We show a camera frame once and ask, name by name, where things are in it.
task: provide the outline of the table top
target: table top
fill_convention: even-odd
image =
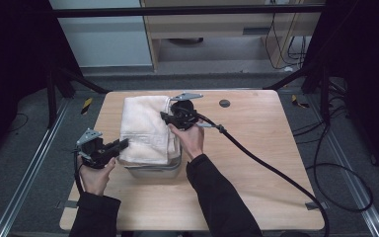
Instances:
[[[105,143],[119,137],[123,99],[135,96],[177,96],[182,91],[127,91],[108,93],[94,130]],[[313,193],[287,118],[276,92],[263,90],[187,91],[203,98],[192,100],[202,115],[222,124],[248,150]],[[230,107],[222,108],[221,100]],[[262,230],[323,228],[318,209],[308,210],[311,200],[275,173],[240,151],[215,128],[205,129],[204,153],[234,185]],[[183,152],[175,179],[137,179],[117,164],[110,174],[105,195],[121,200],[119,230],[208,230],[196,192],[187,179]],[[73,185],[69,200],[79,198]],[[70,229],[76,208],[66,207],[60,220]]]

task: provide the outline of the black cable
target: black cable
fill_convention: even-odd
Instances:
[[[324,236],[325,237],[329,236],[329,231],[330,231],[329,218],[328,218],[328,216],[326,214],[325,209],[322,207],[322,205],[319,203],[319,201],[312,194],[310,194],[306,189],[304,189],[303,187],[301,187],[299,184],[297,184],[291,178],[289,178],[288,176],[286,176],[284,173],[282,173],[279,170],[275,169],[274,167],[272,167],[271,165],[269,165],[267,162],[261,160],[260,158],[258,158],[257,156],[255,156],[253,153],[251,153],[241,143],[239,143],[239,141],[237,141],[232,135],[230,135],[229,132],[227,132],[227,130],[224,129],[224,127],[222,125],[216,125],[212,120],[210,120],[209,118],[207,118],[207,117],[205,117],[205,116],[203,116],[201,114],[197,114],[197,115],[202,120],[204,120],[207,123],[211,124],[212,126],[216,127],[220,131],[220,133],[223,133],[223,135],[225,135],[230,141],[233,142],[233,144],[235,144],[240,150],[242,150],[245,154],[247,154],[253,160],[255,160],[256,162],[258,162],[262,166],[266,167],[267,169],[271,170],[276,175],[280,176],[282,179],[284,179],[289,184],[291,184],[296,189],[298,189],[303,194],[305,194],[307,197],[309,197],[316,204],[316,206],[320,209],[320,211],[322,213],[322,217],[323,217],[323,219],[325,221],[325,227],[324,227],[325,228],[325,235]]]
[[[371,189],[366,185],[366,183],[363,181],[363,179],[361,177],[358,176],[358,174],[356,174],[355,172],[351,171],[350,169],[347,169],[347,167],[344,167],[344,166],[341,166],[341,165],[338,165],[338,164],[332,164],[332,163],[321,163],[321,164],[318,164],[317,163],[317,159],[318,159],[318,154],[319,154],[319,150],[320,150],[320,147],[321,147],[321,144],[322,144],[322,141],[323,141],[323,138],[325,137],[326,133],[329,131],[329,128],[330,126],[329,125],[326,125],[325,128],[324,128],[324,132],[322,133],[321,135],[321,138],[319,139],[319,143],[318,143],[318,146],[316,148],[316,153],[315,153],[315,157],[314,157],[314,160],[313,160],[313,166],[310,166],[310,167],[307,167],[307,169],[310,169],[310,168],[314,168],[313,169],[313,176],[314,176],[314,180],[315,180],[315,183],[316,183],[316,186],[318,188],[318,190],[321,192],[321,194],[328,200],[330,201],[332,204],[334,204],[335,206],[341,208],[341,209],[344,209],[344,210],[348,210],[348,211],[351,211],[351,212],[361,212],[361,211],[365,211],[367,210],[368,208],[371,207],[372,203],[373,203],[373,194],[371,192]],[[339,204],[338,202],[334,201],[333,199],[331,199],[325,192],[323,192],[323,189],[322,187],[320,186],[320,183],[318,181],[318,176],[317,176],[317,167],[318,166],[335,166],[335,167],[340,167],[340,168],[343,168],[347,171],[349,171],[350,173],[352,173],[356,178],[359,179],[359,181],[362,183],[362,185],[365,187],[365,189],[367,190],[367,193],[370,197],[370,200],[368,202],[368,205],[365,206],[364,208],[350,208],[350,207],[347,207],[347,206],[344,206],[344,205],[341,205]]]
[[[301,54],[300,54],[300,68],[303,67],[304,59],[306,58],[306,37],[303,37],[303,41],[301,43]]]
[[[300,52],[291,52],[291,47],[293,46],[293,43],[294,43],[294,39],[295,37],[292,37],[291,38],[291,41],[290,41],[290,44],[288,45],[288,50],[287,50],[287,54],[288,54],[288,57],[293,59],[293,60],[298,60],[300,58],[300,56],[302,56],[302,54],[306,54],[303,52],[303,48],[300,49]]]
[[[8,130],[7,132],[13,132],[13,131],[16,131],[16,130],[19,130],[21,129],[23,126],[25,126],[27,124],[27,122],[29,121],[29,117],[26,115],[26,114],[23,114],[23,113],[17,113],[17,116],[24,116],[26,118],[26,120],[24,121],[23,124],[21,124],[20,126],[12,129],[12,130]]]
[[[312,142],[316,142],[316,141],[319,141],[320,139],[314,139],[314,140],[309,140],[309,141],[299,141],[299,142],[296,142],[297,145],[301,145],[301,144],[307,144],[307,143],[312,143]]]
[[[329,92],[331,92],[331,95],[334,95],[334,94],[337,94],[337,95],[340,95],[340,96],[344,96],[344,93],[341,93],[340,91],[330,87],[329,88]]]
[[[75,151],[73,152],[73,166],[74,166],[74,177],[75,177],[76,188],[79,191],[79,195],[84,193],[84,188],[82,187],[81,177],[80,177],[80,173],[79,173],[82,165],[83,164],[81,164],[78,167],[78,150],[75,149]]]
[[[330,83],[330,85],[334,88],[334,90],[337,91],[338,94],[340,94],[340,95],[345,95],[345,93],[346,93],[345,88],[342,88],[342,87],[339,86],[337,83],[335,83],[335,82],[333,82],[333,81],[331,81],[331,80],[329,80],[329,83]]]
[[[266,38],[265,38],[265,51],[266,51],[266,53],[267,53],[269,59],[271,59],[270,54],[269,54],[269,51],[268,51],[268,49],[267,49],[267,39],[268,39],[268,36],[269,36],[269,34],[270,34],[270,32],[271,32],[271,29],[273,29],[273,33],[274,33],[274,35],[275,35],[276,44],[277,44],[278,49],[279,49],[279,56],[281,57],[281,59],[282,59],[287,65],[285,65],[285,66],[283,66],[283,67],[275,67],[275,66],[273,66],[273,64],[271,63],[271,66],[273,67],[273,69],[283,69],[283,68],[285,68],[285,67],[287,67],[287,66],[293,66],[293,65],[295,65],[294,63],[286,62],[285,59],[284,59],[284,57],[282,56],[281,47],[280,47],[280,45],[279,45],[278,37],[276,36],[275,23],[274,23],[274,22],[275,22],[275,13],[272,14],[272,21],[271,21],[271,23],[270,23],[269,31],[268,31],[268,33],[267,33],[267,35],[266,35]]]
[[[340,112],[339,114],[335,115],[334,114],[340,110],[343,110],[342,112]],[[345,106],[339,106],[336,110],[334,110],[332,113],[331,113],[331,119],[335,119],[337,118],[338,116],[340,116],[341,114],[345,113],[346,111],[346,107]]]
[[[342,100],[344,101],[345,100],[345,97],[344,96],[335,96],[335,97],[332,97],[330,100],[329,100],[329,103],[334,101],[334,100]]]
[[[318,123],[322,124],[321,121],[317,121],[317,122],[314,122],[314,123],[312,123],[312,124],[308,124],[308,125],[302,126],[302,127],[300,127],[300,128],[293,129],[293,130],[291,130],[291,131],[294,132],[294,131],[302,130],[302,129],[307,128],[307,127],[310,127],[310,126],[312,126],[312,125],[316,125],[316,124],[318,124]]]
[[[307,129],[307,130],[305,130],[305,131],[302,131],[302,132],[300,132],[300,133],[293,134],[293,136],[304,135],[304,134],[306,134],[306,133],[308,133],[308,132],[310,132],[310,131],[312,131],[312,130],[318,128],[318,127],[319,127],[320,125],[322,125],[323,123],[324,123],[323,121],[320,121],[320,122],[318,122],[316,125],[312,126],[312,128],[309,128],[309,129]]]

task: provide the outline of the black sleeve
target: black sleeve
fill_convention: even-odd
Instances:
[[[204,154],[187,164],[187,176],[212,236],[263,236],[232,184]]]
[[[116,217],[121,202],[112,197],[82,193],[69,236],[116,236]]]

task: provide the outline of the wall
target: wall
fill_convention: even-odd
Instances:
[[[53,9],[140,7],[138,0],[50,0]],[[59,19],[82,70],[152,66],[142,17]]]

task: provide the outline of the white towel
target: white towel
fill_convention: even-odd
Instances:
[[[166,165],[180,155],[180,141],[161,119],[170,112],[167,96],[124,99],[119,140],[128,138],[128,147],[119,159],[135,165]]]

